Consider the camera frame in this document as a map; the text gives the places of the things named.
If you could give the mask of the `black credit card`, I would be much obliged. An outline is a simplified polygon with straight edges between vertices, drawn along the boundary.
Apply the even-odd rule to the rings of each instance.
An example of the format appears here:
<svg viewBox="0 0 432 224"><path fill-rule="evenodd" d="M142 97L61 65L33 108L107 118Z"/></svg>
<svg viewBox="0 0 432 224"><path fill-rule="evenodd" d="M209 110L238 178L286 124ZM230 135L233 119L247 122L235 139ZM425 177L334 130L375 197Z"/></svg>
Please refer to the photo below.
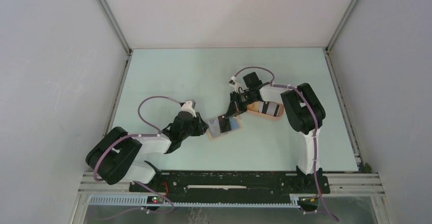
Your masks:
<svg viewBox="0 0 432 224"><path fill-rule="evenodd" d="M220 133L226 133L232 130L230 118L224 118L224 115L218 117Z"/></svg>

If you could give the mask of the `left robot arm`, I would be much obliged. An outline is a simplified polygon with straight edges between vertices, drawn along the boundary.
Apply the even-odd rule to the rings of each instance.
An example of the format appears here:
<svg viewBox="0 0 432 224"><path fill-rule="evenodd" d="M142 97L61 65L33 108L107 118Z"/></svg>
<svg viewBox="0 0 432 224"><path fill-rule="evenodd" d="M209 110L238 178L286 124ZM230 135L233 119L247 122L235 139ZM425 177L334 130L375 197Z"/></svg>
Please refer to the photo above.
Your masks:
<svg viewBox="0 0 432 224"><path fill-rule="evenodd" d="M189 137L202 136L208 125L199 114L181 111L159 134L129 134L113 128L86 156L95 181L114 185L122 180L139 181L148 191L160 188L157 168L144 159L147 154L169 154Z"/></svg>

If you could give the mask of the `grey silver credit card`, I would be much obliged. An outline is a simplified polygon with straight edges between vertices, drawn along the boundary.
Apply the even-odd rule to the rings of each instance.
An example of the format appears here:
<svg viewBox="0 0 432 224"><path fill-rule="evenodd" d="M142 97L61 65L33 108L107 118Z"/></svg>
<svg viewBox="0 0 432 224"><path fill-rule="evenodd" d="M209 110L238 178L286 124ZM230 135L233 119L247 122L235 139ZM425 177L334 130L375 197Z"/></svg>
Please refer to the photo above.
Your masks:
<svg viewBox="0 0 432 224"><path fill-rule="evenodd" d="M207 134L210 140L214 140L221 136L221 129L220 129L218 117L208 119L206 123L208 125Z"/></svg>

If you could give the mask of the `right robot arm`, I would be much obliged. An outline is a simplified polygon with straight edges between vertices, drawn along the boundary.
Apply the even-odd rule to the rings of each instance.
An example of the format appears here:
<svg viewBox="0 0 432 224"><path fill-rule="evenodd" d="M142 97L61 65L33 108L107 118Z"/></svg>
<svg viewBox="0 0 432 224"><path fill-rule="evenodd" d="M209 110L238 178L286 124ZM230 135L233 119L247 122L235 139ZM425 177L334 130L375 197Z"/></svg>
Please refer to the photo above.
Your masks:
<svg viewBox="0 0 432 224"><path fill-rule="evenodd" d="M282 105L289 125L296 132L302 133L305 142L301 147L298 169L303 173L296 179L297 188L302 192L310 192L317 185L318 136L326 112L315 92L308 83L298 86L277 85L271 79L262 82L256 72L243 77L245 88L237 81L237 74L231 77L229 85L234 88L230 93L230 102L225 114L219 117L222 123L231 117L245 113L248 106L255 102L275 103Z"/></svg>

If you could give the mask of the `gold credit card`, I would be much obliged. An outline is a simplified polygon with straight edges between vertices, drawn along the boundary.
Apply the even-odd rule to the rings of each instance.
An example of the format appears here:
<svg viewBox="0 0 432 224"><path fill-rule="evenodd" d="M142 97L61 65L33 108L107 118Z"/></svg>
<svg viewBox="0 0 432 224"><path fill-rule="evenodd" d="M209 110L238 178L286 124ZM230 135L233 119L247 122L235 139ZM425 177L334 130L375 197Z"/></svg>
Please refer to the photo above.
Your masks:
<svg viewBox="0 0 432 224"><path fill-rule="evenodd" d="M247 109L250 111L254 111L254 112L259 113L260 112L260 102L257 101L257 102L254 102L252 104L247 105Z"/></svg>

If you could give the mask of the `white credit card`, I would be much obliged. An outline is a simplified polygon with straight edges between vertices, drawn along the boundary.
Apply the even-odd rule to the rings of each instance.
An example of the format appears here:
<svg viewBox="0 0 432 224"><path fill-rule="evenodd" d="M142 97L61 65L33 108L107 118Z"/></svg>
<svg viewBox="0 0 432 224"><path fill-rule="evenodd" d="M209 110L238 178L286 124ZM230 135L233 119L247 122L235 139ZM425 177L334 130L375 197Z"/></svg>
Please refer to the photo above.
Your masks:
<svg viewBox="0 0 432 224"><path fill-rule="evenodd" d="M260 113L270 117L280 117L283 115L283 105L275 102L260 102Z"/></svg>

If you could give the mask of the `beige leather card holder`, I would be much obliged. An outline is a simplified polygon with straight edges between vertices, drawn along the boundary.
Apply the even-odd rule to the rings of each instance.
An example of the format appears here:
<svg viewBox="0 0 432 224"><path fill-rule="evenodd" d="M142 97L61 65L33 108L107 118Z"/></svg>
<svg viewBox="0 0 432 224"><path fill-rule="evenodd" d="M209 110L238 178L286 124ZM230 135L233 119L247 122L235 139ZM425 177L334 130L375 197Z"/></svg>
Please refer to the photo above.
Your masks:
<svg viewBox="0 0 432 224"><path fill-rule="evenodd" d="M240 116L226 118L224 115L221 115L210 118L205 123L208 126L207 135L211 141L242 129Z"/></svg>

